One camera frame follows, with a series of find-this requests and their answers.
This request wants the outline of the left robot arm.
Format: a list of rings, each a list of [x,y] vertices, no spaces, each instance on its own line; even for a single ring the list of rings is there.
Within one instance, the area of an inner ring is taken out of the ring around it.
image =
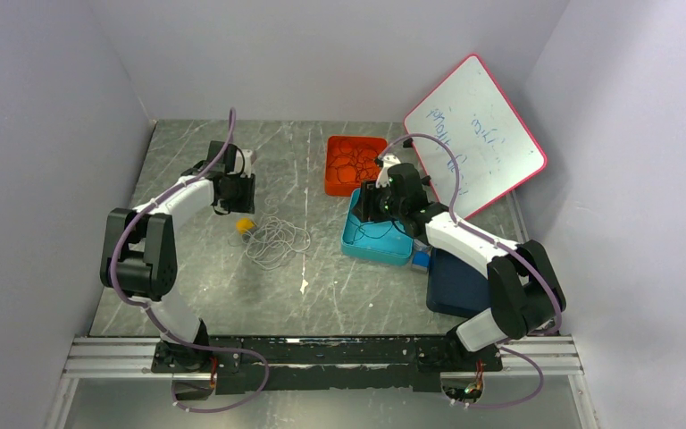
[[[252,149],[213,140],[206,159],[185,170],[162,195],[107,216],[102,284],[146,314],[175,363],[191,372],[208,366],[212,347],[205,323],[175,287],[176,233],[206,207],[217,215],[252,214],[256,158]]]

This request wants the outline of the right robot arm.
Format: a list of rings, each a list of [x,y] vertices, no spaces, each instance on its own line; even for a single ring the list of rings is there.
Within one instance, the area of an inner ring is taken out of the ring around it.
[[[428,199],[412,164],[393,164],[363,182],[353,214],[363,223],[396,221],[410,238],[457,257],[487,280],[489,308],[454,328],[456,340],[446,347],[455,369],[469,369],[491,344],[560,322],[565,295],[544,247],[535,240],[503,240],[463,222],[448,206]]]

